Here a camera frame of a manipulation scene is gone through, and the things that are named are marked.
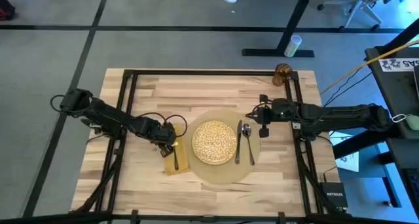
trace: sticker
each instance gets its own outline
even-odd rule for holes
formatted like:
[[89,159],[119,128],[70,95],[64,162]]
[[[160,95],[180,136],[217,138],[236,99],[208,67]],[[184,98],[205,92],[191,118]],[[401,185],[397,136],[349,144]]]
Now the sticker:
[[378,61],[381,69],[385,72],[413,71],[413,67],[419,66],[419,58],[395,58]]

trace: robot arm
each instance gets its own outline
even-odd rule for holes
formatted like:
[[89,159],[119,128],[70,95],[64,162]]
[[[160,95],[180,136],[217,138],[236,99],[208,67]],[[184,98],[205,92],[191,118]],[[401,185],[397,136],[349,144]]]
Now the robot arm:
[[314,140],[323,131],[359,128],[384,131],[391,125],[388,110],[375,104],[353,107],[319,107],[313,104],[290,102],[286,99],[268,100],[261,95],[260,102],[246,116],[263,127],[260,137],[269,135],[266,127],[271,122],[289,122],[300,127],[302,136]]
[[160,124],[148,117],[134,117],[118,110],[103,100],[93,97],[87,90],[76,89],[69,91],[63,98],[60,109],[72,117],[86,117],[82,122],[95,131],[103,132],[106,136],[119,140],[123,128],[136,136],[149,140],[160,148],[163,157],[173,152],[172,144],[176,134],[170,122]]

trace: black bag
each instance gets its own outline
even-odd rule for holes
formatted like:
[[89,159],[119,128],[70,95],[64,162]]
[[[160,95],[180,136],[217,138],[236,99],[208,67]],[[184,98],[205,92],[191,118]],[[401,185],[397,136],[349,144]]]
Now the black bag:
[[14,6],[8,0],[0,0],[0,20],[12,20]]

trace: floor tile line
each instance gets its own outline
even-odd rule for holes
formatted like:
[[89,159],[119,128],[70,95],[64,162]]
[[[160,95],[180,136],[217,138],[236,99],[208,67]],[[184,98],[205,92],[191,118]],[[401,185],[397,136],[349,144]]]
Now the floor tile line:
[[[71,79],[69,90],[74,90],[77,88],[77,85],[80,81],[81,74],[84,69],[84,65],[86,63],[88,54],[90,52],[90,47],[92,46],[94,36],[96,34],[96,30],[94,27],[96,27],[99,24],[100,18],[103,14],[103,10],[105,8],[107,0],[101,0],[98,10],[96,12],[93,24],[91,27],[89,27],[89,34],[86,38],[86,42],[84,43],[83,50],[81,52],[79,61],[77,63],[77,67],[75,69],[75,72],[73,74],[73,77]],[[65,120],[67,118],[67,115],[65,113],[60,113],[60,116],[58,117],[58,120],[56,121],[56,124],[54,125],[54,129],[52,131],[51,138],[48,143],[48,147],[46,148],[41,167],[39,168],[39,171],[37,173],[37,176],[35,178],[35,182],[33,183],[31,192],[29,194],[29,197],[27,199],[26,206],[23,211],[22,217],[31,217],[33,216],[33,213],[35,211],[36,205],[38,203],[39,197],[42,192],[43,185],[45,183],[46,177],[48,175],[49,168],[52,163],[52,159],[54,158],[54,154],[56,151],[56,148],[58,146],[58,142],[60,140],[61,133],[64,129]]]
[[[95,21],[91,26],[72,25],[0,25],[0,30],[50,30],[50,31],[230,31],[230,32],[283,32],[277,27],[240,26],[99,26]],[[382,28],[372,32],[369,28],[297,28],[295,33],[401,33],[403,28]]]

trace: office chair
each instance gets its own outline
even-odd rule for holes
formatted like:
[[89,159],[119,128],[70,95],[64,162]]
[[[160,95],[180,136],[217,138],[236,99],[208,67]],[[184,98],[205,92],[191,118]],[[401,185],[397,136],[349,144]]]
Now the office chair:
[[[372,7],[375,5],[375,3],[378,0],[332,0],[332,1],[325,1],[323,4],[320,4],[317,9],[323,10],[325,8],[325,5],[351,5],[351,9],[349,10],[349,17],[346,21],[345,26],[340,26],[339,31],[344,31],[349,23],[351,22],[351,19],[354,17],[354,14],[357,10],[362,9],[364,12],[366,12],[371,18],[373,18],[375,21],[378,22],[378,24],[374,25],[371,28],[371,31],[375,31],[380,27],[380,24],[382,23],[381,19],[374,13],[372,10]],[[391,0],[383,0],[384,4],[390,2]]]

